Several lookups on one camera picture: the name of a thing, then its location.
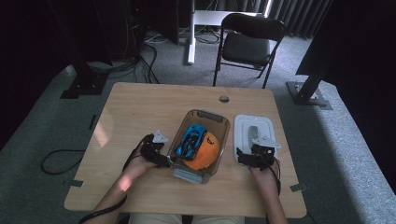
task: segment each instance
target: hand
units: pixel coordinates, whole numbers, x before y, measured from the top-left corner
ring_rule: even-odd
[[[274,173],[277,175],[279,173],[279,165],[280,161],[276,159],[271,168],[274,170]],[[256,183],[259,185],[260,192],[264,200],[269,200],[274,196],[278,196],[277,193],[277,185],[276,178],[270,169],[264,169],[260,171],[258,168],[249,167],[250,173],[253,175]]]

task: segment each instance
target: blue object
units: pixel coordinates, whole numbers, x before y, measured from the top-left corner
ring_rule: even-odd
[[[206,134],[206,127],[201,124],[192,124],[184,133],[176,155],[181,159],[192,161],[197,154]]]

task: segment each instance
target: gray carpet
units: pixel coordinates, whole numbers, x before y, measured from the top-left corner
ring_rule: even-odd
[[[184,39],[180,46],[169,41],[150,43],[158,53],[153,65],[156,77],[162,84],[211,86],[217,45],[197,42],[195,64],[186,65],[185,43]],[[285,83],[305,81],[305,76],[295,76],[295,72],[309,44],[309,40],[285,37],[267,84],[275,95],[300,183],[308,187],[303,195],[309,215],[290,219],[290,223],[396,223],[395,195],[336,88],[325,82],[319,85],[332,110],[295,105],[290,98]],[[143,47],[142,56],[150,63],[154,51]],[[100,116],[112,85],[119,81],[146,82],[147,71],[141,62],[131,70],[112,73],[102,95],[82,95],[77,100],[60,99],[76,75],[71,67],[52,80],[0,152],[0,223],[77,223],[87,214],[64,209],[68,183],[77,167],[62,175],[47,175],[40,163],[56,149],[85,149],[94,128],[90,129],[92,116]],[[218,86],[260,88],[262,79],[256,75],[223,66]],[[56,154],[46,166],[60,171],[82,155]],[[247,224],[253,223],[264,222],[247,217]]]

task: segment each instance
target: transparent plastic container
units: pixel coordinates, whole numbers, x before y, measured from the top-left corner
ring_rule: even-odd
[[[201,170],[193,170],[186,166],[183,161],[177,157],[175,150],[181,143],[184,133],[187,131],[188,127],[192,124],[202,124],[206,129],[213,133],[219,140],[219,155],[216,160]],[[174,176],[185,179],[187,181],[205,184],[209,181],[219,168],[221,161],[221,156],[224,151],[225,143],[227,142],[228,131],[230,130],[230,121],[221,115],[214,114],[204,110],[191,110],[187,113],[180,128],[177,131],[174,141],[169,148],[167,159],[169,163],[175,168]]]

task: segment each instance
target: desk leg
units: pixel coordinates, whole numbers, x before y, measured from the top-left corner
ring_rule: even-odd
[[[191,0],[191,34],[190,34],[190,47],[189,47],[189,64],[194,64],[195,57],[195,22],[194,22],[194,14],[195,14],[195,0]]]

